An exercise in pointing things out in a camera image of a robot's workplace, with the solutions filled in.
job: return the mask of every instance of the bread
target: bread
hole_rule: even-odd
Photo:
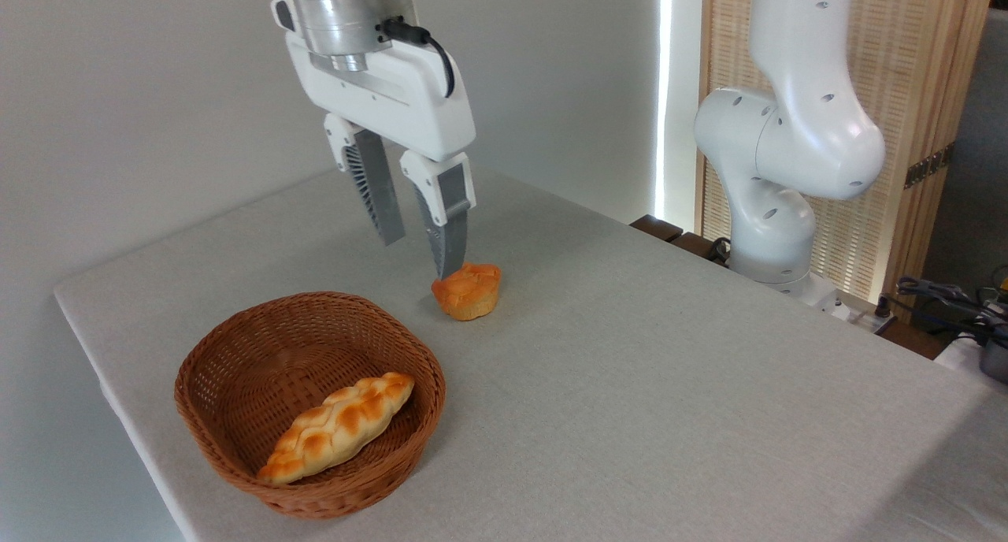
[[[455,319],[469,320],[485,316],[497,306],[501,269],[494,265],[463,263],[462,269],[430,285],[437,304]]]
[[[385,431],[410,392],[413,377],[399,373],[361,378],[333,392],[322,406],[295,417],[256,477],[286,485],[353,458]]]

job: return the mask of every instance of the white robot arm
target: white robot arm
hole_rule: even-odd
[[[466,146],[476,137],[454,59],[413,26],[412,0],[273,0],[309,100],[329,114],[337,165],[349,171],[385,244],[404,236],[382,138],[406,148],[438,277],[461,268],[476,205]]]
[[[836,287],[810,273],[815,219],[804,198],[851,198],[882,169],[882,132],[854,94],[851,0],[753,0],[749,50],[774,93],[724,88],[697,114],[697,144],[731,208],[731,269],[833,311]]]

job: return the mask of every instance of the brown woven basket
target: brown woven basket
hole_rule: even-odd
[[[388,371],[415,380],[388,429],[349,461],[288,486],[255,479],[295,416]],[[329,519],[374,505],[419,461],[445,405],[432,353],[359,295],[288,295],[235,313],[178,370],[175,405],[210,464],[274,511]]]

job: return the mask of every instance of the table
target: table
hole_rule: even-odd
[[[497,311],[439,312],[418,213],[382,248],[338,172],[65,280],[56,297],[191,540],[969,540],[1008,533],[1008,398],[629,226],[475,168]],[[396,178],[400,196],[410,190]],[[362,294],[437,356],[413,476],[342,520],[222,481],[172,402],[232,312]]]

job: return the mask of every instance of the black cable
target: black cable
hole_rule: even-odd
[[[381,23],[380,28],[382,32],[388,34],[388,37],[392,39],[413,43],[414,45],[431,45],[437,51],[437,54],[440,55],[442,63],[445,64],[445,82],[448,82],[448,93],[445,94],[445,98],[448,99],[452,96],[452,93],[455,92],[455,69],[452,67],[452,60],[448,56],[448,51],[445,51],[444,47],[437,43],[437,40],[430,36],[430,32],[426,28],[412,25],[403,20],[402,16],[385,20]]]
[[[892,297],[892,295],[882,295],[889,298],[890,304],[899,305],[900,308],[907,309],[907,311],[910,311],[913,315],[921,316],[921,318],[929,320],[929,322],[938,323],[938,325],[951,327],[951,329],[954,330],[960,330],[962,333],[973,334],[976,337],[989,338],[989,341],[993,341],[998,346],[1002,346],[1002,348],[1008,348],[1008,334],[1005,334],[1003,330],[1000,332],[997,329],[986,330],[986,325],[967,325],[967,323],[959,323],[955,322],[955,320],[939,318],[939,316],[932,316],[931,313],[925,312],[922,309],[914,308],[913,305],[907,305],[903,304],[902,301],[897,301],[896,298]]]
[[[442,63],[445,64],[445,79],[448,82],[448,93],[445,94],[445,98],[448,99],[455,92],[455,70],[452,67],[452,60],[448,56],[448,51],[445,51],[444,47],[437,43],[437,40],[429,35],[427,36],[427,43],[434,46],[434,49],[442,56]]]
[[[715,261],[716,259],[721,259],[721,262],[728,262],[728,255],[731,251],[728,247],[731,247],[732,240],[728,237],[718,237],[714,240],[714,244],[711,245],[711,254],[708,256],[708,261]]]

